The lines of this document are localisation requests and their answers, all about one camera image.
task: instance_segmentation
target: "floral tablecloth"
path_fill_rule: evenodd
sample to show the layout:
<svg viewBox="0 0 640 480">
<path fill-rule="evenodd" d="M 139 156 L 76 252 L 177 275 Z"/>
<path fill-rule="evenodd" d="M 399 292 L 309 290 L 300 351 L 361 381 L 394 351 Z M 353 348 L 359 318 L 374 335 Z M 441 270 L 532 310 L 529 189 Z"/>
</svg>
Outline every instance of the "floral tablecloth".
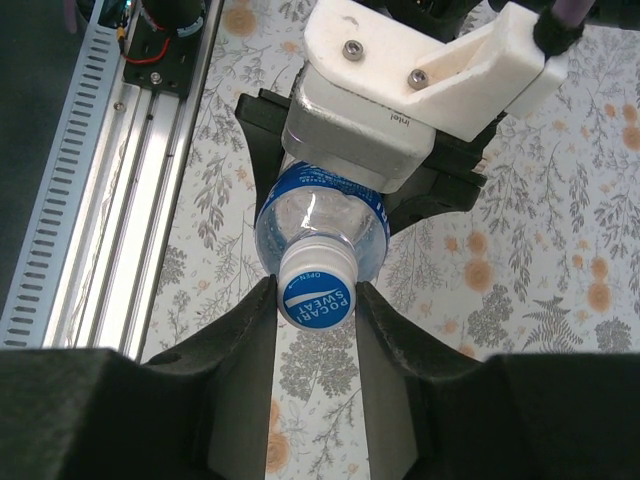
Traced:
<svg viewBox="0 0 640 480">
<path fill-rule="evenodd" d="M 214 321 L 263 276 L 233 110 L 243 92 L 289 92 L 312 1 L 224 7 L 145 359 Z M 465 28 L 493 16 L 482 6 Z M 393 238 L 380 292 L 478 359 L 639 350 L 639 75 L 639 34 L 587 28 L 563 88 L 529 117 L 502 122 L 474 210 Z M 281 320 L 275 370 L 267 478 L 369 478 L 353 324 L 309 334 Z"/>
</svg>

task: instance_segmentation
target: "white bottle cap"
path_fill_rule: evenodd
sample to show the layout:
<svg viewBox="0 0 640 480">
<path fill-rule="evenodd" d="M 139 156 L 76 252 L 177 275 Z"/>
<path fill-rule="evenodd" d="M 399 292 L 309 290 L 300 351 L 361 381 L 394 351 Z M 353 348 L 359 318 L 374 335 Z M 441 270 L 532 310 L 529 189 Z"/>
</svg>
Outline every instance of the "white bottle cap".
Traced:
<svg viewBox="0 0 640 480">
<path fill-rule="evenodd" d="M 311 236 L 293 243 L 280 262 L 278 308 L 303 330 L 329 330 L 356 306 L 358 262 L 338 240 Z"/>
</svg>

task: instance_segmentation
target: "black bracket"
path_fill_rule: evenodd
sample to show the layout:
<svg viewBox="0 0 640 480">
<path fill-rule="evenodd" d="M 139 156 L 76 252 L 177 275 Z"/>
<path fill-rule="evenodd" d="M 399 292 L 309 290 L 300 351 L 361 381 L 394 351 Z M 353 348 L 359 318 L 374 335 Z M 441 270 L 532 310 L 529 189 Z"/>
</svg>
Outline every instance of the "black bracket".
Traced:
<svg viewBox="0 0 640 480">
<path fill-rule="evenodd" d="M 166 54 L 160 61 L 150 65 L 127 63 L 124 81 L 153 91 L 170 92 L 186 98 L 191 89 L 200 40 L 204 28 L 188 37 L 171 35 Z M 167 39 L 167 33 L 154 30 L 140 16 L 133 33 L 127 56 L 134 59 L 150 58 L 158 55 Z M 152 81 L 151 74 L 158 74 Z"/>
<path fill-rule="evenodd" d="M 268 90 L 260 90 L 257 97 L 243 94 L 238 101 L 236 118 L 247 138 L 256 182 L 256 216 L 278 178 L 284 156 L 280 139 L 289 105 L 289 99 Z M 383 196 L 392 235 L 423 218 L 473 208 L 486 178 L 471 170 L 482 159 L 502 118 L 471 143 L 438 132 L 435 148 L 422 166 L 400 190 Z"/>
<path fill-rule="evenodd" d="M 372 480 L 640 478 L 640 355 L 481 363 L 369 283 L 356 301 Z M 276 333 L 271 278 L 147 365 L 0 352 L 0 478 L 264 479 Z"/>
</svg>

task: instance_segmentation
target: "purple cable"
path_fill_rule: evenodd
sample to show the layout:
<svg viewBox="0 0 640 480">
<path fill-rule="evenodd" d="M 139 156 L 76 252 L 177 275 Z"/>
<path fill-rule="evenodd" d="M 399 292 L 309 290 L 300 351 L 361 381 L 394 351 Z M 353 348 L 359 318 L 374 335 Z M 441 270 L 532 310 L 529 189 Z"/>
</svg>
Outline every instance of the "purple cable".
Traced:
<svg viewBox="0 0 640 480">
<path fill-rule="evenodd" d="M 587 18 L 594 3 L 595 0 L 556 0 L 551 13 L 565 26 L 575 28 Z"/>
<path fill-rule="evenodd" d="M 67 26 L 69 33 L 78 31 L 78 23 L 76 22 L 76 2 L 75 0 L 63 0 L 64 2 L 64 24 Z"/>
</svg>

